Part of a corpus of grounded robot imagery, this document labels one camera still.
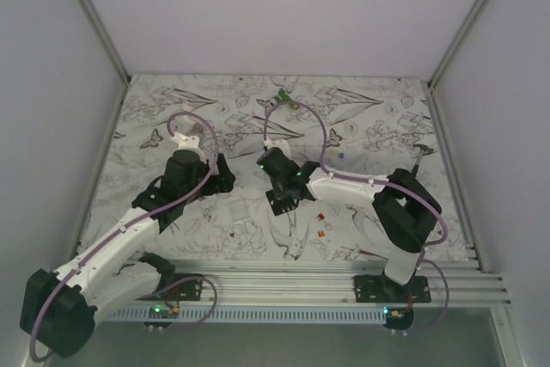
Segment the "black fuse box base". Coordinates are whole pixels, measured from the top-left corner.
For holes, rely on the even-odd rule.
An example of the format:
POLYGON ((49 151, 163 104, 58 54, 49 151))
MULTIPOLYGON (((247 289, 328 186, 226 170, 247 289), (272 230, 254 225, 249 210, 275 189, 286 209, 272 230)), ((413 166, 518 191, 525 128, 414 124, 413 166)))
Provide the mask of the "black fuse box base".
POLYGON ((266 197, 275 217, 294 211, 299 205, 292 197, 277 199, 273 190, 266 192, 266 197))

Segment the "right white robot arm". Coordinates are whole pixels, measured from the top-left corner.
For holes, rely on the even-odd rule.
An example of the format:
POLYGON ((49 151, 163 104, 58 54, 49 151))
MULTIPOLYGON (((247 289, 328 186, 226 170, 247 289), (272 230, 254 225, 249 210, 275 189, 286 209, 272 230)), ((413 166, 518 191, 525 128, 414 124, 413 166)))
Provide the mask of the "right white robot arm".
POLYGON ((391 302, 400 302, 410 294, 410 280, 436 226, 441 226, 443 237, 448 234, 440 204, 413 171, 397 168, 386 177, 345 175, 318 162, 300 166, 277 147, 266 150, 257 165, 272 183, 266 196, 275 215, 296 209, 305 199, 373 207, 390 241, 381 291, 391 302))

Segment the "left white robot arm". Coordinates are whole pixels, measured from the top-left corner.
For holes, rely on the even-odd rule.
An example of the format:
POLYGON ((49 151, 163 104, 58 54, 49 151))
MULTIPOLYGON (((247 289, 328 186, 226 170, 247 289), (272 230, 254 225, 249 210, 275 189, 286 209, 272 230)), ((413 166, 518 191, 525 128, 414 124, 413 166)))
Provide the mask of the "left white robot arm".
POLYGON ((144 254, 128 259, 157 238, 195 199, 229 193, 235 183, 222 154, 210 165, 193 150, 176 150, 163 175, 131 203, 102 238, 71 261, 50 272, 39 269, 27 281, 20 328, 30 336, 29 356, 43 363, 36 345, 69 358, 89 341, 95 328, 134 300, 163 300, 185 291, 198 300, 205 277, 179 274, 163 257, 144 254))

